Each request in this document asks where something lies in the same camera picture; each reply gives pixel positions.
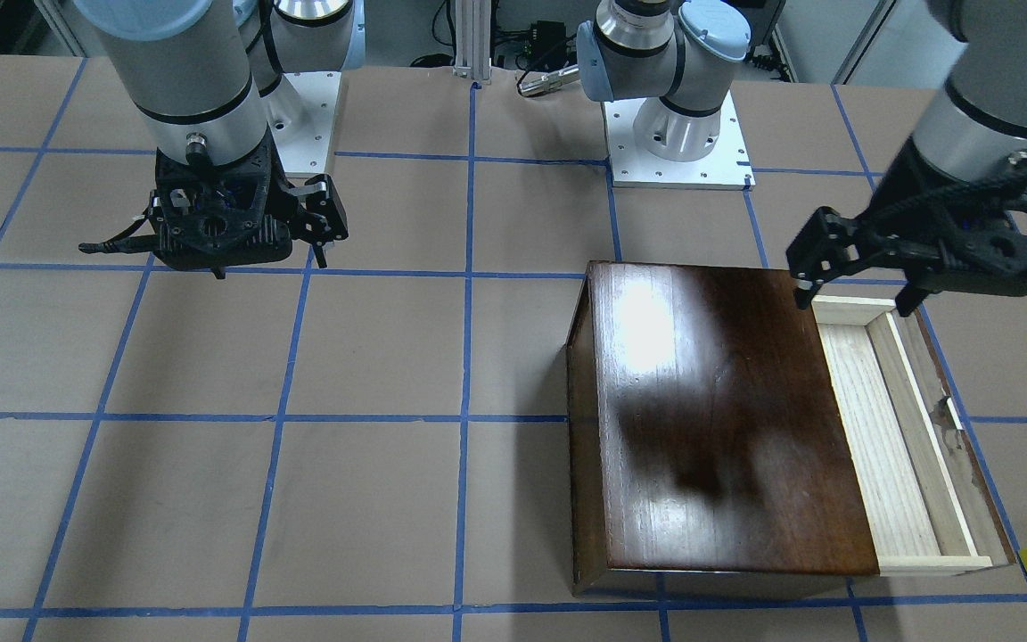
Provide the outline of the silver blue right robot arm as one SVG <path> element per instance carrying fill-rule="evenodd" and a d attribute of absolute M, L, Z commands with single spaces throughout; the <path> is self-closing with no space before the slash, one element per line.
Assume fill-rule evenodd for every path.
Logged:
<path fill-rule="evenodd" d="M 322 169 L 298 186 L 292 135 L 313 122 L 297 73 L 355 69 L 366 56 L 360 1 L 78 1 L 156 143 L 154 187 L 130 227 L 83 253 L 151 253 L 210 271 L 325 251 L 349 235 Z"/>

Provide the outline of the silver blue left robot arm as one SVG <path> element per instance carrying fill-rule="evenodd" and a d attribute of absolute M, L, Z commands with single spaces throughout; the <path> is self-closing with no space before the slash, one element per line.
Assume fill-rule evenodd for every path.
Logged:
<path fill-rule="evenodd" d="M 444 68 L 363 68 L 345 82 L 333 169 L 353 235 L 340 271 L 568 274 L 592 260 L 789 268 L 816 207 L 855 217 L 959 45 L 897 3 L 881 61 L 841 86 L 872 1 L 796 1 L 776 47 L 790 81 L 741 66 L 731 89 L 753 178 L 706 191 L 638 185 L 581 86 L 529 98 L 521 70 L 473 88 Z"/>

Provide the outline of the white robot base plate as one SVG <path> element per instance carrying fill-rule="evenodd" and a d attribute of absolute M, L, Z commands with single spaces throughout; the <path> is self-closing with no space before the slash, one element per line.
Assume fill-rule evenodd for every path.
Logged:
<path fill-rule="evenodd" d="M 731 95 L 700 118 L 672 112 L 659 98 L 602 106 L 615 187 L 749 191 L 757 185 Z"/>

